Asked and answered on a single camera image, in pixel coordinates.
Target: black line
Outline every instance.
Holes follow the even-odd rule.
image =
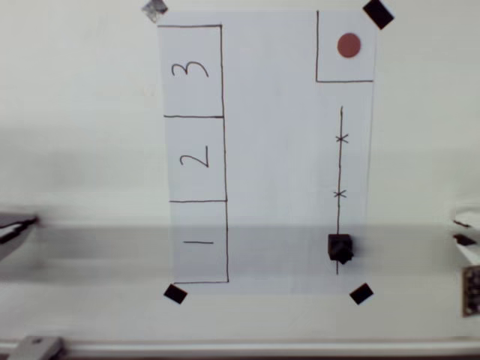
[[[319,11],[317,10],[316,11],[316,61],[315,61],[315,81],[318,82],[318,52],[319,52],[319,47],[318,47],[318,43],[319,43],[319,35],[318,35],[318,23],[319,23],[319,18],[320,18],[320,15],[319,15]]]
[[[178,29],[192,29],[192,28],[221,28],[221,24],[208,25],[157,25],[158,28],[178,28]]]
[[[227,284],[229,281],[176,281],[174,284]]]
[[[468,223],[461,223],[460,221],[456,221],[456,220],[453,220],[453,224],[457,224],[457,225],[460,225],[461,227],[466,227],[466,228],[472,227]]]
[[[373,83],[373,80],[317,80],[317,83],[326,84],[350,84],[350,83]]]
[[[198,115],[164,115],[164,118],[182,118],[182,119],[223,119],[222,115],[198,116]]]
[[[220,73],[223,116],[223,180],[225,183],[225,253],[226,253],[226,282],[230,282],[229,254],[228,254],[228,193],[227,193],[227,132],[225,127],[225,98],[224,98],[224,27],[220,25]]]
[[[184,244],[208,244],[212,245],[213,241],[183,241]]]
[[[170,203],[226,203],[226,200],[170,200]]]
[[[340,138],[344,135],[344,107],[340,107]],[[338,150],[338,182],[337,182],[337,194],[340,194],[341,182],[342,182],[342,143],[340,141]],[[337,196],[337,234],[340,233],[340,200],[341,196]]]

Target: red circle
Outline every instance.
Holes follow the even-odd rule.
[[[352,58],[360,53],[362,42],[359,37],[351,32],[343,34],[338,39],[337,49],[344,58]]]

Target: black corner square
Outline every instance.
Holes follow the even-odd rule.
[[[181,304],[184,300],[185,297],[187,296],[187,292],[180,289],[179,287],[173,285],[172,283],[168,288],[166,289],[166,292],[163,294],[163,296],[166,296],[169,299],[172,299],[174,302],[178,302]]]
[[[370,298],[373,294],[374,292],[372,291],[372,289],[366,283],[364,283],[357,290],[353,290],[350,293],[350,297],[357,305],[360,305],[362,302]]]
[[[371,0],[363,7],[365,13],[380,28],[385,28],[393,19],[393,15],[383,6],[380,0]]]
[[[453,235],[453,237],[457,239],[457,244],[459,245],[468,246],[468,245],[474,245],[477,243],[477,241],[462,234],[455,234]]]

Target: drawn rectangle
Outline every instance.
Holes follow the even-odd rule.
[[[221,118],[167,118],[170,200],[225,200]]]
[[[159,27],[164,113],[223,116],[221,27]]]
[[[316,16],[316,81],[373,81],[377,29],[368,16],[359,11],[317,11]],[[338,52],[338,40],[349,33],[357,35],[361,47],[357,55],[345,58]]]
[[[226,203],[172,203],[170,209],[175,282],[227,281]]]

